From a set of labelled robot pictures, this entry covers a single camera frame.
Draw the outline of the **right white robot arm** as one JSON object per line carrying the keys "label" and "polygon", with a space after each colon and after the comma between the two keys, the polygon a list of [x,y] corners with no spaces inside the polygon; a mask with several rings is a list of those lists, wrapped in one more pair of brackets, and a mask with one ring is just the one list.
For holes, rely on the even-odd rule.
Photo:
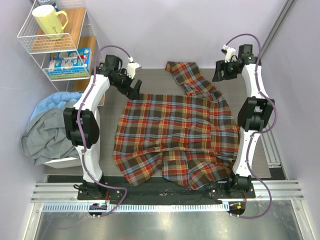
{"label": "right white robot arm", "polygon": [[237,115],[240,128],[240,142],[237,157],[225,192],[233,198],[243,197],[252,190],[252,163],[256,144],[267,127],[275,101],[269,98],[262,80],[262,64],[253,54],[251,44],[240,45],[238,50],[224,45],[221,50],[225,58],[215,63],[213,82],[232,80],[242,75],[247,92]]}

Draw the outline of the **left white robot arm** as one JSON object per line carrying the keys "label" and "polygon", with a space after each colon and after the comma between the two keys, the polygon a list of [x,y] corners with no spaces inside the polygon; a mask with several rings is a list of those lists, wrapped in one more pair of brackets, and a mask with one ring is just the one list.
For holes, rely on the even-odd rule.
{"label": "left white robot arm", "polygon": [[106,55],[104,62],[94,67],[89,84],[80,100],[63,111],[65,133],[80,157],[83,170],[82,184],[75,184],[78,200],[100,200],[108,192],[100,158],[100,114],[98,105],[105,92],[114,86],[130,100],[140,98],[141,80],[134,87],[136,71],[141,65],[130,56],[128,64],[115,55]]}

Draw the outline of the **plaid flannel shirt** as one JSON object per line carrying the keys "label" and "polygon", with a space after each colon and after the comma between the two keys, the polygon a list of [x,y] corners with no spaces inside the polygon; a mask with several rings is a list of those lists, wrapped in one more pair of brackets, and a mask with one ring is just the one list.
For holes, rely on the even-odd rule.
{"label": "plaid flannel shirt", "polygon": [[132,187],[156,169],[192,190],[226,179],[240,133],[224,95],[194,62],[169,61],[165,69],[185,94],[142,93],[126,103],[115,133],[115,165]]}

